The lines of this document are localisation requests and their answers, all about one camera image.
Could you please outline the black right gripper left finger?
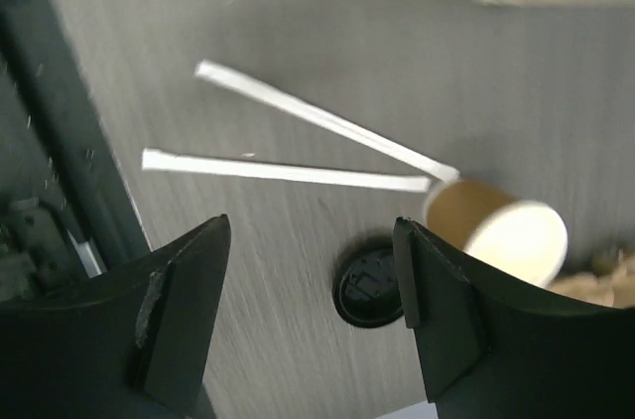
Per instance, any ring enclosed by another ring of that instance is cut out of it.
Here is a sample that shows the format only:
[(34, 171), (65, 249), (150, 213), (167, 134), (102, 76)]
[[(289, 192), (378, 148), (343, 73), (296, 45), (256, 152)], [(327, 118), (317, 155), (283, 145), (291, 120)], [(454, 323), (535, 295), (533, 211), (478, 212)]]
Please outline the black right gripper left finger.
[(75, 286), (1, 306), (5, 418), (210, 418), (202, 377), (226, 215)]

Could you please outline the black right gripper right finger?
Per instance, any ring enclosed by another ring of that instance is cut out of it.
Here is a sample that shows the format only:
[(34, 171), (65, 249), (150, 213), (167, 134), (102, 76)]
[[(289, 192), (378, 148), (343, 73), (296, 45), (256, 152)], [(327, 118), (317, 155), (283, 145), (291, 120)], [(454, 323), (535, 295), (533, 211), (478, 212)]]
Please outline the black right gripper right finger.
[(533, 286), (415, 221), (393, 230), (405, 320), (442, 418), (630, 418), (634, 313)]

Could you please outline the brown cardboard cup carrier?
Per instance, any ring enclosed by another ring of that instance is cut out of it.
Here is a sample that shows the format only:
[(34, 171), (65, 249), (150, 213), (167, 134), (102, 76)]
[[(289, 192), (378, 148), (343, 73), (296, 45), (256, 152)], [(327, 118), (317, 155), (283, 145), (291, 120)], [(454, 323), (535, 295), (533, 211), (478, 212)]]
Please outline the brown cardboard cup carrier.
[(634, 245), (614, 245), (596, 253), (588, 269), (554, 280), (548, 291), (598, 306), (634, 307)]

